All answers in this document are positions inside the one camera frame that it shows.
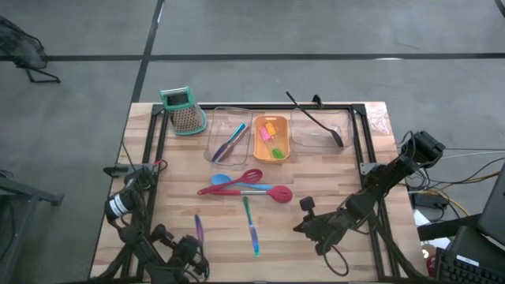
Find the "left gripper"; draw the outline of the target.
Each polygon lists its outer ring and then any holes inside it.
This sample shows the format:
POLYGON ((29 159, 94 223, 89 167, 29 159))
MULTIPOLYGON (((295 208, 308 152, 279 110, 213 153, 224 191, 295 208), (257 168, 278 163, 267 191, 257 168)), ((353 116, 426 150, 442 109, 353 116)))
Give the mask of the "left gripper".
POLYGON ((161 269, 174 273, 177 280, 186 281, 185 275, 191 276, 196 281, 200 281, 201 277, 204 281, 208 280, 210 265, 204 255, 204 230, 200 223, 196 224, 196 237, 185 235, 179 242, 174 240, 174 236, 164 225, 159 224, 151 232, 151 240, 159 241, 172 249, 172 256, 160 266, 161 269))

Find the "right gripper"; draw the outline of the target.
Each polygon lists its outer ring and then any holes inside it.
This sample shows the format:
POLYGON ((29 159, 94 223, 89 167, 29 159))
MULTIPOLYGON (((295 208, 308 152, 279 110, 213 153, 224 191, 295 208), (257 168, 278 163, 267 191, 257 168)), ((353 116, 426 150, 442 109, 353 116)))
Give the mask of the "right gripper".
POLYGON ((316 215, 313 210, 315 203, 311 196, 301 199, 299 204, 307 215, 294 227, 294 232, 304 234, 314 241, 316 254, 324 255, 329 252, 332 245, 337 245, 343 239, 347 231, 347 221, 342 209, 316 215))

